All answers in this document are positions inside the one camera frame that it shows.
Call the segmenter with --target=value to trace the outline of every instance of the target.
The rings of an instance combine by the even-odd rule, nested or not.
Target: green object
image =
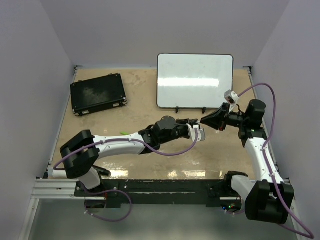
[[[126,135],[130,135],[130,133],[127,133],[126,131],[121,131],[120,134],[121,134],[121,135],[125,135],[125,136],[126,136]]]

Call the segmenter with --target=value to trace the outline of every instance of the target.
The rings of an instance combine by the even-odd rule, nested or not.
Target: black box
[[[74,82],[70,90],[72,111],[77,116],[127,105],[119,73]]]

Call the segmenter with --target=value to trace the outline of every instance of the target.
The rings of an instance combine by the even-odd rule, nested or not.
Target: tabletop
[[[79,69],[75,82],[98,78],[109,74],[121,74],[128,104],[84,116],[75,116],[71,100],[67,105],[52,163],[61,159],[60,147],[82,130],[93,135],[120,136],[120,132],[136,133],[155,124],[163,116],[175,119],[201,119],[212,113],[207,109],[174,109],[157,107],[157,70],[146,69]],[[248,72],[233,71],[233,90],[241,93],[251,86]],[[255,95],[252,90],[241,96],[239,105],[245,111]],[[198,142],[189,152],[179,156],[162,156],[155,153],[144,155],[118,155],[99,159],[95,165],[111,171],[112,179],[223,179],[228,171],[244,172],[255,178],[252,162],[238,138],[238,129],[227,126],[225,131],[205,129],[205,141]],[[178,139],[163,144],[160,151],[175,153],[188,148],[190,139]]]

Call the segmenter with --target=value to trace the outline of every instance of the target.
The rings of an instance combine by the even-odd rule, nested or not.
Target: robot
[[[191,139],[196,144],[206,139],[201,125],[218,131],[224,131],[227,126],[231,126],[239,129],[238,137],[252,159],[256,182],[252,183],[245,173],[230,171],[224,177],[224,187],[241,196],[244,203],[242,209],[245,209],[249,220],[282,225],[287,221],[288,212],[279,200],[273,178],[276,179],[276,184],[289,208],[295,193],[293,187],[285,184],[279,175],[268,145],[263,149],[267,135],[261,126],[266,104],[253,99],[245,112],[240,109],[234,112],[233,109],[239,100],[237,94],[228,91],[224,97],[227,102],[200,121],[198,119],[175,120],[171,116],[164,116],[154,125],[127,136],[98,136],[92,135],[90,130],[83,130],[61,147],[63,161],[58,162],[55,169],[63,162],[68,179],[78,179],[86,191],[99,193],[107,190],[101,175],[110,176],[110,172],[94,166],[98,159],[121,154],[151,154],[154,152],[151,149],[157,151],[162,144],[179,138]]]

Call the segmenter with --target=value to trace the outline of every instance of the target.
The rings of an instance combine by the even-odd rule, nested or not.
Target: whiteboard
[[[158,107],[219,108],[232,90],[233,63],[231,55],[159,54]]]

